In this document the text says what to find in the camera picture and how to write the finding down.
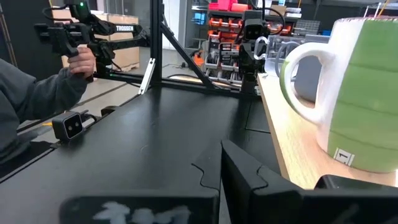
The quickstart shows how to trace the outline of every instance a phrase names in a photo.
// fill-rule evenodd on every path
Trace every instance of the metal beam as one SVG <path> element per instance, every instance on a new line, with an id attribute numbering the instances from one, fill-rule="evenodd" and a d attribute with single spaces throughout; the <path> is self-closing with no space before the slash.
<path id="1" fill-rule="evenodd" d="M 163 0 L 150 0 L 150 57 L 156 61 L 151 84 L 162 81 L 162 5 Z"/>
<path id="2" fill-rule="evenodd" d="M 215 86 L 209 80 L 209 78 L 203 74 L 203 72 L 199 69 L 199 67 L 193 62 L 192 58 L 184 51 L 180 43 L 174 37 L 173 32 L 168 28 L 165 24 L 160 24 L 162 33 L 166 36 L 166 38 L 170 41 L 173 47 L 177 50 L 177 52 L 181 55 L 181 57 L 188 63 L 188 66 L 195 72 L 201 82 L 207 87 L 214 89 Z"/>

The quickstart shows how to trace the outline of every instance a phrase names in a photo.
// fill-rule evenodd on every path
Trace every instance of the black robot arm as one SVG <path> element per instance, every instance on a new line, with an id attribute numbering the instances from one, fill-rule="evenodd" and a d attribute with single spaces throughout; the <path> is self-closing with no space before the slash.
<path id="1" fill-rule="evenodd" d="M 85 1 L 65 0 L 65 6 L 61 8 L 44 9 L 43 13 L 47 19 L 65 21 L 66 19 L 56 19 L 46 15 L 48 10 L 69 8 L 72 17 L 79 22 L 64 24 L 56 22 L 54 26 L 47 24 L 34 25 L 41 43 L 51 44 L 54 53 L 74 57 L 78 55 L 77 47 L 80 44 L 87 44 L 96 57 L 97 72 L 100 75 L 109 75 L 112 69 L 106 68 L 111 65 L 115 58 L 114 50 L 127 49 L 131 47 L 149 46 L 149 37 L 140 25 L 136 24 L 113 24 L 112 22 L 102 21 L 93 15 Z M 108 41 L 95 37 L 98 35 L 111 35 L 118 32 L 130 32 L 133 39 Z"/>

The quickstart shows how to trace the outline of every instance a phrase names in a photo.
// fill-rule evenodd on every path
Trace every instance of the black table surface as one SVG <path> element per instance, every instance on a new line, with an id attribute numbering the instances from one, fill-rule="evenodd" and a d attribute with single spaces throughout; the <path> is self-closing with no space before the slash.
<path id="1" fill-rule="evenodd" d="M 222 139 L 280 173 L 268 127 L 247 127 L 255 120 L 267 126 L 259 105 L 260 99 L 152 88 L 1 183 L 0 223 L 57 223 L 66 198 L 91 192 L 202 189 L 202 173 L 191 163 Z"/>

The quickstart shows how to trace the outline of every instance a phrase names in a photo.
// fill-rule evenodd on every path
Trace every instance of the white logo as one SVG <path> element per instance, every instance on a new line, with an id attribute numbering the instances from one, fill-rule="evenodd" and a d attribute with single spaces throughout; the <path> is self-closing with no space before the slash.
<path id="1" fill-rule="evenodd" d="M 106 202 L 102 212 L 93 216 L 94 220 L 109 220 L 110 224 L 127 224 L 130 208 L 117 202 Z M 131 215 L 129 223 L 136 224 L 188 224 L 191 212 L 187 206 L 175 207 L 165 212 L 154 214 L 149 208 L 136 209 Z"/>
<path id="2" fill-rule="evenodd" d="M 133 26 L 116 26 L 117 31 L 134 31 Z"/>

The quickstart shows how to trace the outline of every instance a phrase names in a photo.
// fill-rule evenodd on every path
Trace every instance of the white mug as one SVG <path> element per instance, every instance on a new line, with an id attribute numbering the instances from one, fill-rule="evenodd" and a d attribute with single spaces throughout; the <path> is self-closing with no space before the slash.
<path id="1" fill-rule="evenodd" d="M 322 64 L 317 100 L 307 108 L 290 81 L 299 60 Z M 398 19 L 335 22 L 328 44 L 306 43 L 287 56 L 280 87 L 288 104 L 318 127 L 317 142 L 331 157 L 359 169 L 398 169 Z"/>

